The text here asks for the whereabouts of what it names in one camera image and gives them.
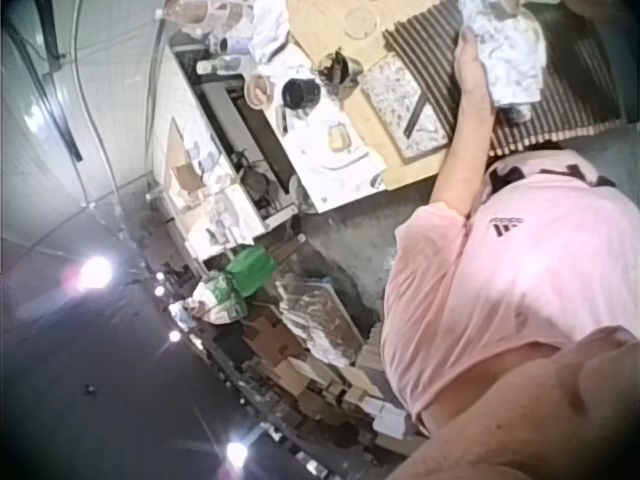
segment person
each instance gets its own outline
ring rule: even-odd
[[[599,329],[501,377],[388,480],[617,480],[640,475],[640,343]]]
[[[394,392],[429,435],[509,372],[640,326],[637,207],[573,151],[524,152],[485,175],[495,112],[467,28],[455,73],[456,131],[429,205],[396,231],[381,341]]]

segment pink t-shirt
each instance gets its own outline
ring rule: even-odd
[[[579,166],[585,180],[558,174]],[[498,162],[525,178],[491,195],[470,220],[443,203],[396,231],[385,294],[382,357],[414,420],[457,375],[532,342],[560,348],[621,325],[636,336],[640,212],[572,151]]]

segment dark floor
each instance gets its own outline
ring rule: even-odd
[[[591,161],[639,204],[637,124],[562,145]],[[384,286],[396,253],[394,231],[427,202],[434,180],[382,192],[322,215],[303,217],[302,231],[308,245],[298,256],[299,268],[308,275],[336,279],[343,290],[342,298],[351,303],[347,309],[361,330],[368,330],[380,319]]]

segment adidas logo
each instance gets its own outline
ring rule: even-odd
[[[489,223],[493,225],[493,230],[496,232],[498,238],[500,238],[509,233],[514,228],[518,228],[524,223],[524,220],[522,218],[516,217],[493,217],[491,220],[489,220]]]

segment bamboo mat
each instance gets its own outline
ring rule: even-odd
[[[514,124],[499,110],[490,155],[595,135],[623,123],[608,59],[595,26],[566,6],[531,5],[547,43],[542,99],[531,120]],[[444,0],[385,32],[390,50],[412,72],[451,139],[460,103],[454,50],[462,16],[457,0]]]

